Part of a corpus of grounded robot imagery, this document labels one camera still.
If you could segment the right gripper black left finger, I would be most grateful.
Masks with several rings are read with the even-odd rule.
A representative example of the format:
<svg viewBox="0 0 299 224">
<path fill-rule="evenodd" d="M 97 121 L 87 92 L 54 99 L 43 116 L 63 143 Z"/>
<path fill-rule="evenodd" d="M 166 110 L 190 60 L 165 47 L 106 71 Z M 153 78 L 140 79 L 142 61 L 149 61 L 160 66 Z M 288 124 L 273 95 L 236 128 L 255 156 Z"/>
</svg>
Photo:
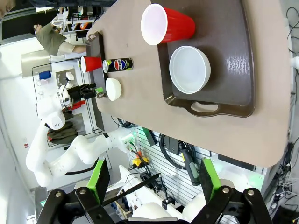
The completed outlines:
<svg viewBox="0 0 299 224">
<path fill-rule="evenodd" d="M 38 224 L 72 224 L 85 216 L 90 224 L 113 224 L 104 208 L 110 174 L 107 161 L 99 160 L 90 181 L 91 186 L 79 187 L 70 193 L 52 190 L 37 219 Z"/>
</svg>

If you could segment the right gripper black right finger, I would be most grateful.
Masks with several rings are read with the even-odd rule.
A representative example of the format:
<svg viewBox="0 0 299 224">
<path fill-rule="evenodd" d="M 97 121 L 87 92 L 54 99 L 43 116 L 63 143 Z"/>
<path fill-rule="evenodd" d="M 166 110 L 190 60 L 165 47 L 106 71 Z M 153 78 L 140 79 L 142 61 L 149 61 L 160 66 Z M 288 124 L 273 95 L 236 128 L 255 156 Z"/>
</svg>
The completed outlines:
<svg viewBox="0 0 299 224">
<path fill-rule="evenodd" d="M 239 192 L 221 184 L 211 159 L 201 159 L 199 180 L 206 205 L 191 221 L 192 224 L 215 224 L 224 215 L 233 216 L 239 224 L 272 223 L 261 192 L 256 188 Z"/>
</svg>

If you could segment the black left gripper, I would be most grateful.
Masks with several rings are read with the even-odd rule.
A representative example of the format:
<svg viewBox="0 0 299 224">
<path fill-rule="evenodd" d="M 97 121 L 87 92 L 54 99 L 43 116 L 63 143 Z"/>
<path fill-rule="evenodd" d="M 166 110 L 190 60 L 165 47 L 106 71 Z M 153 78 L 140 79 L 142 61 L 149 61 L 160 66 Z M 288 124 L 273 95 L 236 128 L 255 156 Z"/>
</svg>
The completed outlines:
<svg viewBox="0 0 299 224">
<path fill-rule="evenodd" d="M 80 100 L 81 98 L 102 98 L 103 88 L 96 88 L 96 84 L 83 84 L 68 89 L 68 94 L 73 100 Z"/>
</svg>

